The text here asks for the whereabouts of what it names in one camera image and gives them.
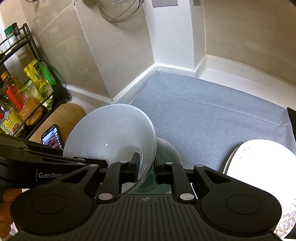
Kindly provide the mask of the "person's left hand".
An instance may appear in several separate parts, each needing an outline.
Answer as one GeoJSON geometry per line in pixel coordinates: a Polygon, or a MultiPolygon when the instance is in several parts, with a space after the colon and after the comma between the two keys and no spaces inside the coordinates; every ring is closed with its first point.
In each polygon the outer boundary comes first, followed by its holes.
{"type": "Polygon", "coordinates": [[[1,216],[0,216],[0,236],[5,238],[11,231],[11,218],[10,208],[15,198],[22,193],[22,189],[6,189],[3,193],[3,202],[1,203],[1,216]]]}

